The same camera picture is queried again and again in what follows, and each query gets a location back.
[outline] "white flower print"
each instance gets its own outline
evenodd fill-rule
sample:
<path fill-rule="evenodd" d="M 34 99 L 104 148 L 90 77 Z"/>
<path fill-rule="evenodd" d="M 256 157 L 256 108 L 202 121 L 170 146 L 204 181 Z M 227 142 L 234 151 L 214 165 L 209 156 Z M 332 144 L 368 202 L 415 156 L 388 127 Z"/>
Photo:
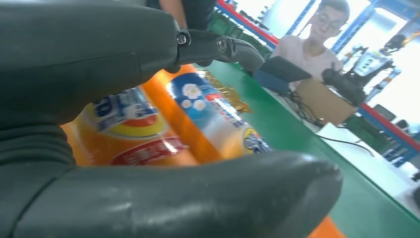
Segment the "white flower print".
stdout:
<path fill-rule="evenodd" d="M 193 104 L 191 103 L 191 100 L 184 100 L 184 101 L 182 101 L 182 103 L 181 103 L 181 106 L 182 106 L 183 108 L 190 108 L 192 105 L 193 105 Z"/>
<path fill-rule="evenodd" d="M 201 96 L 201 90 L 196 84 L 187 83 L 182 87 L 182 94 L 187 96 L 189 99 L 197 99 Z"/>
<path fill-rule="evenodd" d="M 203 100 L 196 100 L 194 102 L 193 108 L 195 108 L 197 111 L 202 111 L 204 108 L 206 108 L 206 103 Z"/>

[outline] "white t-shirt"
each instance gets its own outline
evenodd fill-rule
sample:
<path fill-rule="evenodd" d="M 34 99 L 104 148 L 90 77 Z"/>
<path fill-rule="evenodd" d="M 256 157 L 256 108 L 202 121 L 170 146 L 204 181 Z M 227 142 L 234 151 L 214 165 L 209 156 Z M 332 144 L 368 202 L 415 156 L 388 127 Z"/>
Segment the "white t-shirt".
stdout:
<path fill-rule="evenodd" d="M 319 81 L 323 81 L 322 72 L 327 68 L 332 68 L 332 63 L 335 63 L 335 70 L 343 68 L 341 61 L 339 61 L 334 52 L 329 49 L 326 49 L 320 56 L 312 58 L 307 57 L 303 51 L 303 42 L 304 40 L 297 36 L 284 36 L 281 38 L 278 46 L 274 49 L 271 57 L 281 56 L 312 74 L 312 76 Z M 291 83 L 290 89 L 294 91 L 299 84 L 300 82 Z"/>

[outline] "metal bolt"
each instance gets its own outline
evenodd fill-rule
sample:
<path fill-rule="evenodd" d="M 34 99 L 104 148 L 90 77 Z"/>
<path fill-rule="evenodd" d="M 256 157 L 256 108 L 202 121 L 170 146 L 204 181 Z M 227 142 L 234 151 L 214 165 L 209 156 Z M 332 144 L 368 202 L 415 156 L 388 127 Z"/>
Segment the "metal bolt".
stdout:
<path fill-rule="evenodd" d="M 226 39 L 219 39 L 219 40 L 217 41 L 217 48 L 218 48 L 220 51 L 225 51 L 225 50 L 226 50 L 226 48 L 227 48 L 227 42 L 226 42 Z"/>
<path fill-rule="evenodd" d="M 186 43 L 187 43 L 187 37 L 186 37 L 186 36 L 184 36 L 184 35 L 179 35 L 179 36 L 176 38 L 176 42 L 178 42 L 178 44 L 179 44 L 179 45 L 184 45 L 184 44 L 186 44 Z"/>

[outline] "black shirt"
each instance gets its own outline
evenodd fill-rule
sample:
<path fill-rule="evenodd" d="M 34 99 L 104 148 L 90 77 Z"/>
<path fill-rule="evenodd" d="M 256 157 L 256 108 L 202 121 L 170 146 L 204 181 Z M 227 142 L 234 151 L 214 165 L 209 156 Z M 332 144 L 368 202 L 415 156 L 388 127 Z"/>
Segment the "black shirt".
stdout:
<path fill-rule="evenodd" d="M 188 28 L 207 30 L 213 16 L 216 0 L 182 0 Z M 147 0 L 147 6 L 161 9 L 159 0 Z"/>

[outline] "cardboard box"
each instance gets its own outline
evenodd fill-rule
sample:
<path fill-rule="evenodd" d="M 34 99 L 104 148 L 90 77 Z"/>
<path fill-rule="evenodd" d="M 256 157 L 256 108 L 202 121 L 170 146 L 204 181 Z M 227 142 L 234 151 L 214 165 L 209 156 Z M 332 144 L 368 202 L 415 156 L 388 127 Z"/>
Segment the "cardboard box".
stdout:
<path fill-rule="evenodd" d="M 295 92 L 302 98 L 302 103 L 312 109 L 317 118 L 323 119 L 323 124 L 330 122 L 340 125 L 357 110 L 322 82 L 313 78 L 304 80 Z"/>

